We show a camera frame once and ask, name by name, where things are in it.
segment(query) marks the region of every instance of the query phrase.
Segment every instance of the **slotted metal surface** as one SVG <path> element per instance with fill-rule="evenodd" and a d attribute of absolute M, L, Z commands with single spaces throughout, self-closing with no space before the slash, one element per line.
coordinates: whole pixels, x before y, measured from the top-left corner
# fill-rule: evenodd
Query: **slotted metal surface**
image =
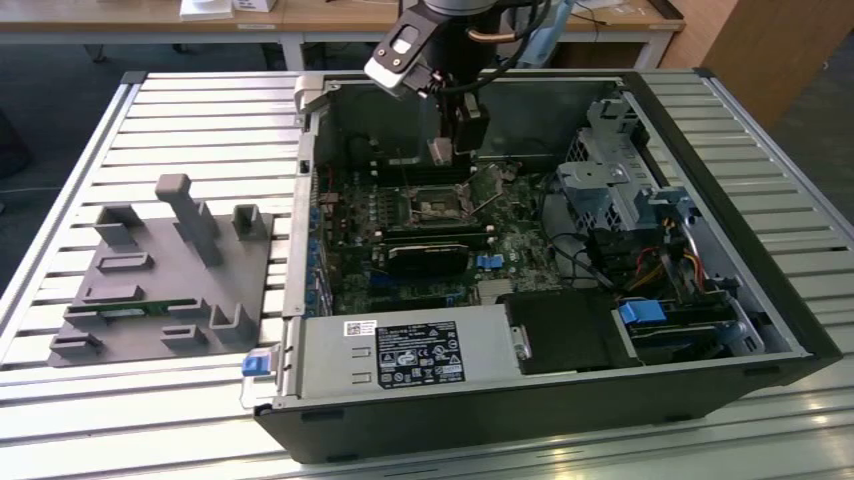
<path fill-rule="evenodd" d="M 152 74 L 122 87 L 84 153 L 78 191 L 36 245 L 0 338 L 0 477 L 145 479 L 843 478 L 854 465 L 854 253 L 847 226 L 711 82 L 644 74 L 845 358 L 707 418 L 337 466 L 294 463 L 240 403 L 240 355 L 52 369 L 61 325 L 98 237 L 98 205 L 142 217 L 158 173 L 196 178 L 213 214 L 276 215 L 261 342 L 277 341 L 297 130 L 288 73 Z M 665 155 L 652 152 L 677 183 Z"/>

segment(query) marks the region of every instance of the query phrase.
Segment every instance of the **blue latch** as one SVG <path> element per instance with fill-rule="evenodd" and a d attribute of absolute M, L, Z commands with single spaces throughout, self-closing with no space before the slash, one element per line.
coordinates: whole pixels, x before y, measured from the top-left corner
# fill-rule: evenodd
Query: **blue latch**
<path fill-rule="evenodd" d="M 269 375 L 270 354 L 250 355 L 242 359 L 242 376 L 260 377 Z"/>
<path fill-rule="evenodd" d="M 657 300 L 629 300 L 617 308 L 623 324 L 664 322 L 667 316 Z"/>
<path fill-rule="evenodd" d="M 501 268 L 504 266 L 504 256 L 503 255 L 492 255 L 489 259 L 489 267 L 491 268 Z"/>

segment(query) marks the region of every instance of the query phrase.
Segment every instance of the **circuit board module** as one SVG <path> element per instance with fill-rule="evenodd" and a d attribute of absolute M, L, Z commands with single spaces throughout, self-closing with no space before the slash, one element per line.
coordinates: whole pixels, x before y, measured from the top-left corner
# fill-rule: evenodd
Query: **circuit board module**
<path fill-rule="evenodd" d="M 560 287 L 536 215 L 543 175 L 475 164 L 452 185 L 382 187 L 356 171 L 320 195 L 333 313 L 495 303 Z"/>

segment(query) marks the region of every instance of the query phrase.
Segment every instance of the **power supply label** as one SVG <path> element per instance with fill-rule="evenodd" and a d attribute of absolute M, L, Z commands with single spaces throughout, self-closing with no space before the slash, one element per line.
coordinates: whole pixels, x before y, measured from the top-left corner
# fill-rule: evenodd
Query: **power supply label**
<path fill-rule="evenodd" d="M 376 367 L 384 389 L 465 381 L 456 322 L 376 327 Z"/>

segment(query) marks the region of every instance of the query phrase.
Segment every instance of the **desk leg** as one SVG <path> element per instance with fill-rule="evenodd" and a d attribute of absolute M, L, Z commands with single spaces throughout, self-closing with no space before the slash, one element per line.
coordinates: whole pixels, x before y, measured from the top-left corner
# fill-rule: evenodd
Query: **desk leg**
<path fill-rule="evenodd" d="M 106 60 L 106 56 L 104 55 L 104 44 L 82 45 L 82 49 L 89 55 L 89 59 L 92 60 L 92 62 L 101 63 L 104 60 Z"/>
<path fill-rule="evenodd" d="M 635 62 L 635 68 L 637 70 L 649 70 L 657 68 L 657 64 L 661 62 L 667 45 L 669 45 L 669 39 L 672 38 L 671 31 L 655 32 L 651 35 L 649 41 L 643 44 L 640 55 L 637 55 L 637 61 Z"/>
<path fill-rule="evenodd" d="M 284 63 L 289 71 L 301 72 L 305 70 L 305 59 L 302 58 L 302 34 L 285 33 L 281 35 L 281 53 Z"/>

